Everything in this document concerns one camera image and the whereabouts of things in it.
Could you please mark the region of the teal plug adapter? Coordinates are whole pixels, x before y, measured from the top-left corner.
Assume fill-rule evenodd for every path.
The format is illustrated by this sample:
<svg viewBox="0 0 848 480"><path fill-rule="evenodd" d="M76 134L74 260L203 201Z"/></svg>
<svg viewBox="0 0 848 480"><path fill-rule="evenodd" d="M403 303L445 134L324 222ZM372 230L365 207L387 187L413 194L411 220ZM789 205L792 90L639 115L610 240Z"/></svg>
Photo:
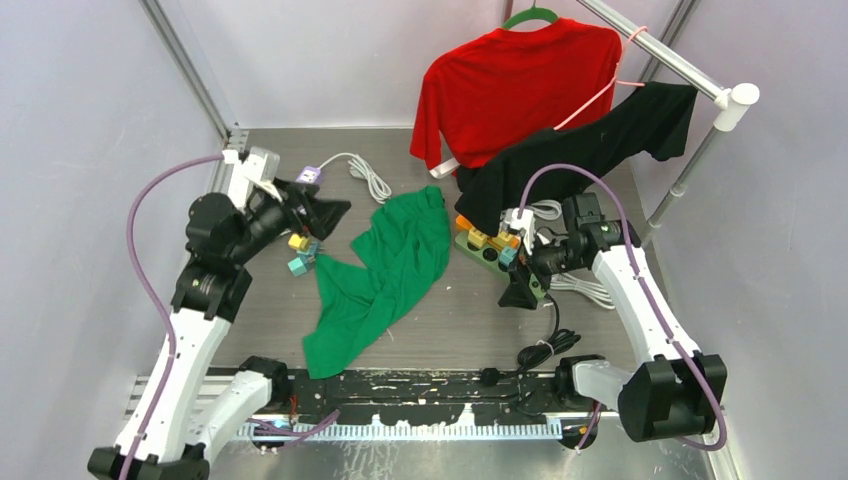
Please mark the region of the teal plug adapter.
<svg viewBox="0 0 848 480"><path fill-rule="evenodd" d="M294 277L300 277L314 268L314 260L311 257L298 256L290 260L287 266Z"/></svg>
<svg viewBox="0 0 848 480"><path fill-rule="evenodd" d="M520 251L509 246L504 247L498 256L499 266L507 271L520 261Z"/></svg>

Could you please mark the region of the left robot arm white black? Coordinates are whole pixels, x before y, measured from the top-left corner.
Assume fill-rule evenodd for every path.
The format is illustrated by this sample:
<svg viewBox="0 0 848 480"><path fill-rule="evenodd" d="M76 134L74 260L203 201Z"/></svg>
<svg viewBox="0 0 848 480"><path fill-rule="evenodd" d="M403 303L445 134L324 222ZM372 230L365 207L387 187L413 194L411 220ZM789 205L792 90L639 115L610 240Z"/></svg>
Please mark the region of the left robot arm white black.
<svg viewBox="0 0 848 480"><path fill-rule="evenodd" d="M223 393L194 410L252 283L248 261L286 230L325 240L350 210L350 201L320 199L318 191L316 185L274 179L248 194L242 208L224 193L192 203L186 225L190 258L166 312L163 347L114 444L92 452L87 469L95 478L206 479L223 447L255 413L288 406L286 364L251 356Z"/></svg>

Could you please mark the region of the white power strip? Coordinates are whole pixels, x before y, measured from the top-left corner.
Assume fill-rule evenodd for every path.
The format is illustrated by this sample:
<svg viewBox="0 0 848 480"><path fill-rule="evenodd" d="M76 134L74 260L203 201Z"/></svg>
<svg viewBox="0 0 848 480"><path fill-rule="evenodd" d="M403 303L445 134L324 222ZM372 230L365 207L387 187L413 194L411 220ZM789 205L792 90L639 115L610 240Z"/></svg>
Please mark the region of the white power strip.
<svg viewBox="0 0 848 480"><path fill-rule="evenodd" d="M272 186L276 178L280 156L261 147L252 147L243 163L244 176L254 184Z"/></svg>

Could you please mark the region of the purple power strip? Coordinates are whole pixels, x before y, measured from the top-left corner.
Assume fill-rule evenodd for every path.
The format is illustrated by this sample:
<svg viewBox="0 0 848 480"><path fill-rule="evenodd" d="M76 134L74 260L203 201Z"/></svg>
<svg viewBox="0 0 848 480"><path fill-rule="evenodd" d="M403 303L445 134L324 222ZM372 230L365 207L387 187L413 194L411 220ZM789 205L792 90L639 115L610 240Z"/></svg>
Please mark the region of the purple power strip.
<svg viewBox="0 0 848 480"><path fill-rule="evenodd" d="M296 183L308 185L320 185L323 182L323 173L319 167L305 166L295 179Z"/></svg>

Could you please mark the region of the green power strip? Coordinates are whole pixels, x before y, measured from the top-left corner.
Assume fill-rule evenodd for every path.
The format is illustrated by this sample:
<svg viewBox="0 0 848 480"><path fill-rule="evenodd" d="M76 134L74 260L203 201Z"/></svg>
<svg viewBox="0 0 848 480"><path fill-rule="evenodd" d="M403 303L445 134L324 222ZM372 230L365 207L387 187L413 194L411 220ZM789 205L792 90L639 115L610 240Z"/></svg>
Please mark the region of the green power strip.
<svg viewBox="0 0 848 480"><path fill-rule="evenodd" d="M505 282L509 282L509 274L504 265L499 261L500 251L486 243L484 247L476 248L468 243L468 231L461 230L454 238L455 247L471 258L478 265L493 272Z"/></svg>

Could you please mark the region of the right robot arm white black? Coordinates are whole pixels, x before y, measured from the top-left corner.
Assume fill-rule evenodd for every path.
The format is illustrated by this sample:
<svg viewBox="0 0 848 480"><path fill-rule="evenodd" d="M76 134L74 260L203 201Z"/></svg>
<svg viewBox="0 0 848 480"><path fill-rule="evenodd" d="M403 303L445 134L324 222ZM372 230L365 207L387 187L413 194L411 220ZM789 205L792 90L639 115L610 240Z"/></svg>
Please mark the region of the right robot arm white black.
<svg viewBox="0 0 848 480"><path fill-rule="evenodd" d="M638 366L627 371L600 355L561 359L554 383L558 403L577 411L588 402L617 412L635 442L679 439L717 432L710 449L722 447L726 424L720 402L728 372L717 354L705 354L679 324L647 265L639 238L625 218L607 219L594 194L579 194L562 206L566 236L545 241L532 209L511 208L503 230L519 238L508 264L510 284L499 303L530 309L536 289L553 276L587 269L609 294Z"/></svg>

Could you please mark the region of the yellow plug adapter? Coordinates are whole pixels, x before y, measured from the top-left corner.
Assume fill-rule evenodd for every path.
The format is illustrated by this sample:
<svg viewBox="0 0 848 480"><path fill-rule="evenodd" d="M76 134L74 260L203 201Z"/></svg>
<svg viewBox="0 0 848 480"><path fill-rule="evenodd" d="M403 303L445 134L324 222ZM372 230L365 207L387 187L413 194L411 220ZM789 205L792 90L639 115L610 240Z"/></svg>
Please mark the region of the yellow plug adapter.
<svg viewBox="0 0 848 480"><path fill-rule="evenodd" d="M308 235L292 233L288 246L299 256L314 257L319 251L320 241Z"/></svg>

